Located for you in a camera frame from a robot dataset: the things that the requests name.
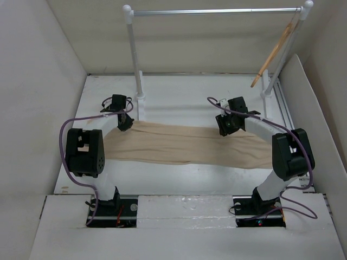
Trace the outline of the beige trousers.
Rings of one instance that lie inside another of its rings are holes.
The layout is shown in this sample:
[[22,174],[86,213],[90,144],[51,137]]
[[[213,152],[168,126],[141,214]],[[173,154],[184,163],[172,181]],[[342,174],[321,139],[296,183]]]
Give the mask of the beige trousers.
[[270,144],[244,131],[221,136],[216,128],[135,121],[125,132],[111,130],[104,138],[104,149],[106,158],[114,160],[272,168]]

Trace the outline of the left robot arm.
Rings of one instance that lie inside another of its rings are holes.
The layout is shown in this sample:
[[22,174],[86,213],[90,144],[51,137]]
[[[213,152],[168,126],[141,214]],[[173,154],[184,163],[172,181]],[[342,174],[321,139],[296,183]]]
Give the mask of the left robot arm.
[[102,207],[109,215],[119,212],[120,195],[103,173],[106,156],[104,138],[113,129],[129,130],[134,119],[132,99],[114,94],[102,102],[100,115],[69,119],[60,130],[60,152],[63,166],[75,184],[93,189],[95,202],[90,207]]

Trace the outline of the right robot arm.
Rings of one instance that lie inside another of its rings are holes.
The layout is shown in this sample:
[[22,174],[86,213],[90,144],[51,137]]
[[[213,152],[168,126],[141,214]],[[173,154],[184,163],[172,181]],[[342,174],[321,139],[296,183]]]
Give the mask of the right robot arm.
[[221,136],[243,130],[272,146],[271,173],[253,190],[246,203],[232,207],[234,214],[253,220],[284,209],[280,201],[283,193],[292,188],[290,184],[306,174],[313,177],[315,161],[306,131],[302,128],[290,130],[263,118],[255,110],[249,111],[243,97],[229,100],[208,97],[207,100],[221,111],[215,118]]

